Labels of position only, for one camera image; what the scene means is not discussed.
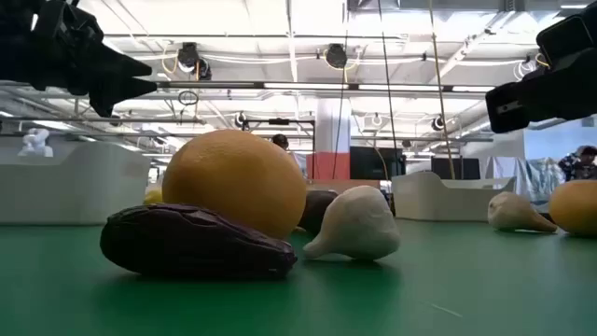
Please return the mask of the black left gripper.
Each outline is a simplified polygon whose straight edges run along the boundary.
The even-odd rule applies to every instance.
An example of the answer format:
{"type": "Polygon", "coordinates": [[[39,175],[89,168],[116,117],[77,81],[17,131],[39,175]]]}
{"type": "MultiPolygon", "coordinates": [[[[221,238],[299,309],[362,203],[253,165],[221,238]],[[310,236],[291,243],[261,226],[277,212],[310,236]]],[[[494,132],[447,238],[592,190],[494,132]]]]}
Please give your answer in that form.
{"type": "Polygon", "coordinates": [[[77,1],[15,1],[13,3],[13,79],[38,90],[47,86],[74,92],[89,91],[90,105],[102,118],[114,105],[155,91],[152,68],[106,46],[97,20],[77,1]],[[89,88],[90,77],[104,77],[89,88]]]}

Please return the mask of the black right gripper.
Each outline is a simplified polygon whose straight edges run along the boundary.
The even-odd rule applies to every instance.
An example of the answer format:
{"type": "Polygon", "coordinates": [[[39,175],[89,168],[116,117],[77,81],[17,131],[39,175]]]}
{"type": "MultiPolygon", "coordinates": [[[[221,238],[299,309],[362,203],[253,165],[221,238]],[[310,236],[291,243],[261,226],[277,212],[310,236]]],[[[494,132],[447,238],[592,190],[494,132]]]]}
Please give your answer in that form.
{"type": "Polygon", "coordinates": [[[540,76],[488,91],[485,102],[494,133],[524,129],[546,119],[582,119],[596,113],[596,63],[578,60],[540,76]]]}

